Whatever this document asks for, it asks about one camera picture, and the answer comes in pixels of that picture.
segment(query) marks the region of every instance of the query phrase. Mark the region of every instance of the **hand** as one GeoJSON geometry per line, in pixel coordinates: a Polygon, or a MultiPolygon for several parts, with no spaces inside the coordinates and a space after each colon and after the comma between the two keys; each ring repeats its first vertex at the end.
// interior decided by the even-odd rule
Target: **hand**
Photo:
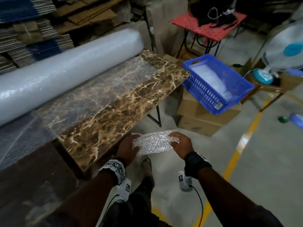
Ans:
{"type": "Polygon", "coordinates": [[[126,166],[131,164],[139,151],[139,147],[132,148],[132,141],[139,137],[140,135],[128,135],[119,145],[116,157],[123,158],[126,162],[126,166]]]}
{"type": "Polygon", "coordinates": [[[170,142],[169,144],[173,147],[173,149],[175,150],[175,152],[178,154],[178,156],[180,158],[182,158],[183,160],[185,159],[185,156],[194,151],[194,148],[192,147],[191,144],[191,139],[189,137],[187,137],[186,135],[183,135],[179,132],[176,133],[171,133],[169,135],[170,137],[178,137],[179,138],[179,143],[175,143],[175,142],[170,142]]]}

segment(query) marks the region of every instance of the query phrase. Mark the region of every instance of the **bubble wrap pouch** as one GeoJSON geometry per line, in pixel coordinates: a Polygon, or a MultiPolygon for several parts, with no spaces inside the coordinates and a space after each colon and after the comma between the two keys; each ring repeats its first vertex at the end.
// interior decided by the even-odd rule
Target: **bubble wrap pouch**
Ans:
{"type": "Polygon", "coordinates": [[[137,156],[174,150],[169,142],[179,143],[179,138],[168,136],[174,132],[178,132],[178,130],[160,131],[145,135],[139,134],[141,136],[133,141],[132,146],[133,148],[138,146],[141,148],[137,156]]]}

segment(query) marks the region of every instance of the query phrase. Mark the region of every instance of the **red tabletop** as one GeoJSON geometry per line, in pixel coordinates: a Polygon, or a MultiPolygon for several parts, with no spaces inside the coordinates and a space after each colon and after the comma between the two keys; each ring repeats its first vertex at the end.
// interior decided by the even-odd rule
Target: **red tabletop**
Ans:
{"type": "Polygon", "coordinates": [[[224,30],[224,28],[226,28],[228,25],[223,25],[219,28],[210,28],[210,26],[215,25],[214,23],[202,25],[199,27],[197,18],[190,16],[189,12],[172,20],[171,23],[200,36],[205,36],[215,41],[221,41],[230,31],[236,28],[237,25],[239,25],[241,21],[247,17],[247,15],[238,12],[235,12],[234,15],[238,20],[237,23],[233,27],[230,27],[226,30],[224,30]]]}

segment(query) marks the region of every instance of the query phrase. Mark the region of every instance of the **red stool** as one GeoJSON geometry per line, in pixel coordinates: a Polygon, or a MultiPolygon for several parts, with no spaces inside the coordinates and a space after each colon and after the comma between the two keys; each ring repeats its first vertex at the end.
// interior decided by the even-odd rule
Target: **red stool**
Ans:
{"type": "Polygon", "coordinates": [[[217,55],[221,40],[230,32],[232,31],[234,28],[236,28],[239,25],[240,28],[240,24],[241,22],[247,17],[247,15],[245,14],[241,14],[238,12],[235,12],[234,15],[237,18],[236,23],[231,26],[228,27],[227,25],[223,25],[219,28],[211,28],[211,26],[214,26],[215,24],[206,24],[206,25],[202,25],[201,27],[199,27],[198,25],[198,19],[196,19],[195,17],[191,16],[189,14],[189,12],[187,12],[186,14],[183,14],[182,16],[177,17],[176,19],[172,20],[171,23],[173,25],[179,26],[181,28],[184,29],[184,40],[182,42],[181,48],[177,54],[177,58],[180,55],[181,49],[183,48],[183,45],[185,46],[186,50],[195,55],[195,56],[199,56],[193,52],[191,52],[186,45],[186,38],[189,32],[193,32],[195,34],[194,37],[194,41],[191,44],[191,47],[194,45],[195,40],[197,39],[197,42],[200,46],[206,48],[205,50],[205,54],[210,52],[210,49],[217,46],[216,49],[216,53],[214,54],[214,56],[217,55]],[[206,37],[208,38],[208,42],[207,45],[203,45],[202,43],[199,42],[199,36],[200,37],[206,37]]]}

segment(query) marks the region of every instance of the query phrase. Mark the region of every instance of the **black pants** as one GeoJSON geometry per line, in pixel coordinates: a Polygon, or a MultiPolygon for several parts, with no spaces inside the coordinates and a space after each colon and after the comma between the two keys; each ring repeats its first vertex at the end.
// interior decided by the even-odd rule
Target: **black pants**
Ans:
{"type": "Polygon", "coordinates": [[[99,227],[108,226],[150,226],[169,227],[152,213],[151,195],[153,182],[145,177],[139,187],[129,196],[125,203],[113,203],[99,227]]]}

